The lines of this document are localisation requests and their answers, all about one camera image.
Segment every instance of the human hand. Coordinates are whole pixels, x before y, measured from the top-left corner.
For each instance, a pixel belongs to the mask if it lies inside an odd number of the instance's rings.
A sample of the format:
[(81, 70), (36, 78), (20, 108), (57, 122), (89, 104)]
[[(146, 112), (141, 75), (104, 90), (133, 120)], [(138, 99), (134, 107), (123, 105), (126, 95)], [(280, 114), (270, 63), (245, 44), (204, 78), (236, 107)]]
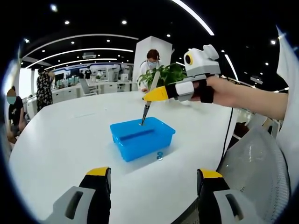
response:
[(7, 131), (7, 137), (8, 138), (13, 138), (14, 137), (14, 133), (10, 130)]
[[(235, 89), (237, 85), (215, 76), (207, 78), (206, 85), (214, 89), (213, 103), (221, 106), (235, 107), (237, 97)], [(194, 82), (193, 86), (195, 89), (200, 88), (199, 82)], [(193, 96), (191, 101), (200, 101), (200, 97)]]
[(143, 88), (141, 89), (142, 92), (149, 92), (149, 90), (147, 88)]

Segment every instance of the round table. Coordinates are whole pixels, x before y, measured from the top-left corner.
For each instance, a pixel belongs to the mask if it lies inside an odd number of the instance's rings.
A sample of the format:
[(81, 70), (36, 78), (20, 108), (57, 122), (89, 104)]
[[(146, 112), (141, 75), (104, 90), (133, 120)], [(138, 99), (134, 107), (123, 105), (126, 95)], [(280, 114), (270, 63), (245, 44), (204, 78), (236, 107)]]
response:
[[(215, 170), (219, 164), (231, 109), (153, 102), (148, 117), (176, 130), (171, 146), (161, 161), (155, 152), (125, 162), (109, 126), (140, 119), (142, 96), (124, 92), (72, 99), (43, 108), (29, 122), (9, 166), (36, 218), (46, 219), (64, 192), (78, 186), (89, 170), (104, 166), (111, 168), (111, 224), (169, 224), (190, 206), (197, 197), (197, 169)], [(234, 110), (227, 146), (237, 114)]]

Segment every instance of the black cable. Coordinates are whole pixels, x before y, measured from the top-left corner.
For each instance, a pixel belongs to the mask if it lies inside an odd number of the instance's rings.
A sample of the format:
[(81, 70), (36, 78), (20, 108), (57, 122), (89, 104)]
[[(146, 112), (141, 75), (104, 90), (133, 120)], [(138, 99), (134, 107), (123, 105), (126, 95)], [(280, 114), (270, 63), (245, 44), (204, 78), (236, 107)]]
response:
[(221, 165), (221, 162), (222, 162), (222, 159), (223, 159), (223, 157), (224, 157), (224, 153), (225, 153), (225, 145), (226, 145), (226, 140), (227, 140), (227, 138), (228, 138), (228, 131), (229, 131), (229, 127), (230, 127), (230, 122), (232, 121), (232, 117), (233, 117), (233, 111), (234, 111), (234, 109), (232, 108), (232, 111), (231, 111), (231, 113), (230, 113), (229, 123), (228, 123), (228, 129), (227, 129), (227, 131), (226, 131), (226, 136), (225, 136), (225, 140), (224, 140), (222, 156), (221, 156), (221, 158), (220, 158), (220, 162), (219, 162), (219, 165), (218, 165), (216, 171), (219, 170), (220, 165)]

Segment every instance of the potted plant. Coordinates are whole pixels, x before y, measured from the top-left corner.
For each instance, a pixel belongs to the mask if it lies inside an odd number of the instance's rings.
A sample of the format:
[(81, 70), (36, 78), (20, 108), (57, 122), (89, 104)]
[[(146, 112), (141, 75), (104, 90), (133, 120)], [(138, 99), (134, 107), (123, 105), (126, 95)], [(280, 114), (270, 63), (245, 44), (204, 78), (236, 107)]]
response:
[(150, 89), (156, 71), (160, 72), (160, 78), (158, 80), (157, 87), (175, 83), (187, 77), (186, 72), (183, 71), (178, 64), (173, 63), (167, 66), (161, 65), (158, 69), (155, 68), (152, 71), (147, 70), (145, 74), (142, 74), (138, 78), (138, 84), (140, 85), (140, 82), (145, 81)]

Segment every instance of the face mask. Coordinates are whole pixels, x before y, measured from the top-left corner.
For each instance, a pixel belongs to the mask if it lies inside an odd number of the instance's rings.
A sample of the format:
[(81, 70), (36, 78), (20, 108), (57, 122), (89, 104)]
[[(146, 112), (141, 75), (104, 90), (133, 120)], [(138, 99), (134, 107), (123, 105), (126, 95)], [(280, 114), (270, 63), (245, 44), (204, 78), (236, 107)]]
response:
[(149, 68), (154, 69), (157, 67), (158, 62), (148, 62)]

